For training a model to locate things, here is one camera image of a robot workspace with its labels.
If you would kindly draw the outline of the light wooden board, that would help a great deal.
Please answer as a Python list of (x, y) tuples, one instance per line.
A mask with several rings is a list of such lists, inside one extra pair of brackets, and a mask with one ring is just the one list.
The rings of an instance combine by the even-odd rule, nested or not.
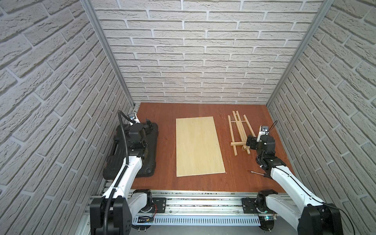
[(176, 176), (225, 173), (213, 117), (176, 119)]

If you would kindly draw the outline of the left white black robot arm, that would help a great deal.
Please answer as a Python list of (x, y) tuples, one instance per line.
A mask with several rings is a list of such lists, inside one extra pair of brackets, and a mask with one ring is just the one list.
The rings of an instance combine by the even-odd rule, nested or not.
[(108, 161), (117, 173), (100, 198), (90, 204), (90, 233), (92, 235), (128, 235), (137, 213), (151, 207), (149, 190), (137, 190), (129, 195), (131, 186), (144, 163), (150, 158), (149, 148), (157, 138), (158, 127), (149, 120), (131, 120), (120, 124), (115, 136), (114, 154)]

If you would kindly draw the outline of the small wooden easel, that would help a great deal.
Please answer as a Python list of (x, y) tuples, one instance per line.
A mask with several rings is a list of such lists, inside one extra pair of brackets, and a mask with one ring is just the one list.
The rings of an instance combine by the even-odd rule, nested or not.
[[(252, 137), (255, 137), (255, 132), (248, 120), (248, 117), (246, 115), (240, 115), (239, 111), (232, 111), (232, 116), (228, 115), (228, 123), (230, 128), (230, 135), (231, 135), (231, 147), (233, 148), (234, 155), (238, 155), (237, 147), (242, 147), (242, 150), (246, 151), (248, 155), (250, 155), (250, 147), (246, 145), (247, 143), (247, 132), (245, 130), (244, 125), (248, 127), (248, 130)], [(233, 129), (233, 126), (237, 128), (237, 132), (240, 137), (240, 141), (236, 141), (235, 138), (235, 132)]]

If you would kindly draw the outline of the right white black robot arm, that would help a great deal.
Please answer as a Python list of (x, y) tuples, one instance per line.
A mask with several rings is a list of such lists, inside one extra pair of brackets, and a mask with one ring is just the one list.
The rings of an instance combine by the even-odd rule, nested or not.
[(249, 136), (246, 145), (257, 153), (256, 162), (265, 176), (276, 181), (294, 201), (291, 205), (274, 190), (263, 190), (255, 205), (260, 212), (274, 211), (300, 235), (342, 235), (340, 209), (311, 192), (275, 155), (275, 140), (269, 135)]

